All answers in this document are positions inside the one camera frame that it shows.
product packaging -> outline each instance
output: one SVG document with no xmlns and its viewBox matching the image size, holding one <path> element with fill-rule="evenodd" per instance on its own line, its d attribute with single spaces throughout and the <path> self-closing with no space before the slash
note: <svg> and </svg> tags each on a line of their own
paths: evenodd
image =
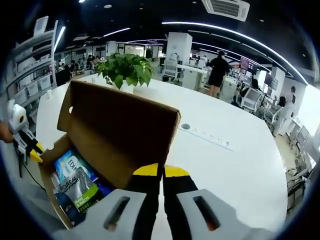
<svg viewBox="0 0 320 240">
<path fill-rule="evenodd" d="M 103 177 L 98 177 L 98 173 L 94 171 L 94 169 L 83 159 L 75 148 L 68 150 L 63 156 L 55 161 L 54 166 L 60 182 L 64 181 L 78 168 L 81 168 L 105 196 L 115 189 L 111 184 L 108 184 L 103 180 Z"/>
<path fill-rule="evenodd" d="M 60 207 L 74 226 L 86 218 L 88 208 L 104 197 L 98 186 L 81 167 L 65 178 L 53 192 Z"/>
</svg>

outlet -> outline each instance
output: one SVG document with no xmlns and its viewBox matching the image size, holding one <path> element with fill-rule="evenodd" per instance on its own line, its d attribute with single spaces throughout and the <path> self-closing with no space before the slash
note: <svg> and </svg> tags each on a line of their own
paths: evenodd
<svg viewBox="0 0 320 240">
<path fill-rule="evenodd" d="M 197 138 L 200 138 L 204 141 L 210 142 L 212 144 L 218 145 L 224 149 L 234 152 L 232 145 L 229 140 L 223 138 L 222 136 L 218 136 L 212 132 L 207 132 L 203 129 L 199 129 L 196 126 L 191 126 L 187 123 L 183 123 L 178 128 L 181 131 L 189 133 Z"/>
</svg>

green leaves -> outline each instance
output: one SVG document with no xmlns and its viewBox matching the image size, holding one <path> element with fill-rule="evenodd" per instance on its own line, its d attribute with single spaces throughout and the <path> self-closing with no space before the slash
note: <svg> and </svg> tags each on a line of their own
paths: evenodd
<svg viewBox="0 0 320 240">
<path fill-rule="evenodd" d="M 116 87 L 120 90 L 122 84 L 124 84 L 124 76 L 122 76 L 122 75 L 116 76 L 114 83 L 115 83 Z"/>
<path fill-rule="evenodd" d="M 127 76 L 125 78 L 126 80 L 126 83 L 130 86 L 131 84 L 134 85 L 134 86 L 137 86 L 138 84 L 138 78 L 136 76 Z"/>
<path fill-rule="evenodd" d="M 141 65 L 134 65 L 134 69 L 136 70 L 138 76 L 144 74 L 144 68 Z"/>
<path fill-rule="evenodd" d="M 151 78 L 150 78 L 150 76 L 149 76 L 147 73 L 142 74 L 142 75 L 140 76 L 140 79 L 142 79 L 142 80 L 146 83 L 146 85 L 149 86 L 149 83 L 150 83 Z"/>
<path fill-rule="evenodd" d="M 124 80 L 128 85 L 136 86 L 139 82 L 140 85 L 146 83 L 148 86 L 155 70 L 145 57 L 114 53 L 105 63 L 102 62 L 97 66 L 97 72 L 98 75 L 102 74 L 108 84 L 114 82 L 120 89 Z"/>
</svg>

led light strip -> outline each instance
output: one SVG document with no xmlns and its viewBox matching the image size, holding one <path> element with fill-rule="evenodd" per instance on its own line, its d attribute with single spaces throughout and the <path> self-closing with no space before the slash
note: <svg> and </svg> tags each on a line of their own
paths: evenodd
<svg viewBox="0 0 320 240">
<path fill-rule="evenodd" d="M 208 49 L 203 49 L 203 48 L 199 48 L 199 49 L 200 49 L 200 50 L 203 50 L 203 51 L 206 51 L 206 52 L 210 52 L 210 53 L 214 53 L 214 54 L 219 54 L 217 51 L 210 51 L 210 50 L 208 50 Z M 227 55 L 225 55 L 224 57 L 227 58 L 227 59 L 236 60 L 237 62 L 240 62 L 240 61 L 241 61 L 241 60 L 236 59 L 236 58 L 234 58 L 234 57 L 232 57 L 232 56 L 227 56 Z"/>
<path fill-rule="evenodd" d="M 60 42 L 60 40 L 61 40 L 61 38 L 62 38 L 62 35 L 64 34 L 65 30 L 66 30 L 66 27 L 63 26 L 63 27 L 61 28 L 61 30 L 60 30 L 59 36 L 58 36 L 58 38 L 57 38 L 57 40 L 56 40 L 56 43 L 55 43 L 55 45 L 54 45 L 53 52 L 56 51 L 56 49 L 57 49 L 57 47 L 58 47 L 58 44 L 59 44 L 59 42 Z"/>
<path fill-rule="evenodd" d="M 224 28 L 224 27 L 221 27 L 221 26 L 215 26 L 215 25 L 210 25 L 210 24 L 205 24 L 205 23 L 199 23 L 199 22 L 188 22 L 188 21 L 167 21 L 167 22 L 162 22 L 163 25 L 173 25 L 173 24 L 181 24 L 181 25 L 196 25 L 196 26 L 202 26 L 202 27 L 208 27 L 208 28 L 212 28 L 212 29 L 218 29 L 218 30 L 222 30 L 222 31 L 226 31 L 226 32 L 229 32 L 229 33 L 233 33 L 233 34 L 236 34 L 238 36 L 241 36 L 245 39 L 248 39 L 260 46 L 262 46 L 263 48 L 269 50 L 271 53 L 273 53 L 274 55 L 276 55 L 278 58 L 280 58 L 282 61 L 284 61 L 286 64 L 288 64 L 292 70 L 294 70 L 298 75 L 299 77 L 304 81 L 304 83 L 306 85 L 309 85 L 307 80 L 304 78 L 304 76 L 302 76 L 302 74 L 298 71 L 298 69 L 296 69 L 287 59 L 285 59 L 283 56 L 281 56 L 279 53 L 277 53 L 275 50 L 273 50 L 272 48 L 268 47 L 267 45 L 263 44 L 262 42 L 252 38 L 252 37 L 249 37 L 247 35 L 244 35 L 240 32 L 237 32 L 237 31 L 233 31 L 231 29 L 228 29 L 228 28 Z"/>
<path fill-rule="evenodd" d="M 150 42 L 150 41 L 168 41 L 168 39 L 146 39 L 146 40 L 135 40 L 135 41 L 127 41 L 127 43 L 135 43 L 135 42 Z"/>
<path fill-rule="evenodd" d="M 112 34 L 120 33 L 120 32 L 123 32 L 123 31 L 127 31 L 129 29 L 130 29 L 130 27 L 127 27 L 127 28 L 124 28 L 124 29 L 121 29 L 121 30 L 118 30 L 118 31 L 110 32 L 110 33 L 104 35 L 103 37 L 110 36 Z"/>
<path fill-rule="evenodd" d="M 227 49 L 223 49 L 223 48 L 218 47 L 218 46 L 212 46 L 212 45 L 208 45 L 208 44 L 204 44 L 204 43 L 200 43 L 200 42 L 195 42 L 195 41 L 193 41 L 192 43 L 193 43 L 193 44 L 199 44 L 199 45 L 207 46 L 207 47 L 212 47 L 212 48 L 216 48 L 216 49 L 220 49 L 220 50 L 223 50 L 223 51 L 226 51 L 226 52 L 229 52 L 229 53 L 238 55 L 238 56 L 240 56 L 240 57 L 242 57 L 242 58 L 244 58 L 244 59 L 247 59 L 249 62 L 251 62 L 251 63 L 253 63 L 253 64 L 255 64 L 255 65 L 258 65 L 258 66 L 260 66 L 260 67 L 262 67 L 262 68 L 264 68 L 264 69 L 266 69 L 269 73 L 271 72 L 268 68 L 266 68 L 265 66 L 261 65 L 260 63 L 257 63 L 256 61 L 253 61 L 253 60 L 251 60 L 250 58 L 247 58 L 246 56 L 240 55 L 240 54 L 238 54 L 238 53 L 236 53 L 236 52 L 229 51 L 229 50 L 227 50 Z"/>
</svg>

box flap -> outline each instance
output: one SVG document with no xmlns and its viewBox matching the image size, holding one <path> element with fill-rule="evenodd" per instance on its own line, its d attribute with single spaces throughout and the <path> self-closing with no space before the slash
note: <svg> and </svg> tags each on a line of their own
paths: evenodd
<svg viewBox="0 0 320 240">
<path fill-rule="evenodd" d="M 175 108 L 112 88 L 71 81 L 57 128 L 67 132 L 101 175 L 124 188 L 136 169 L 165 164 L 179 122 Z"/>
</svg>

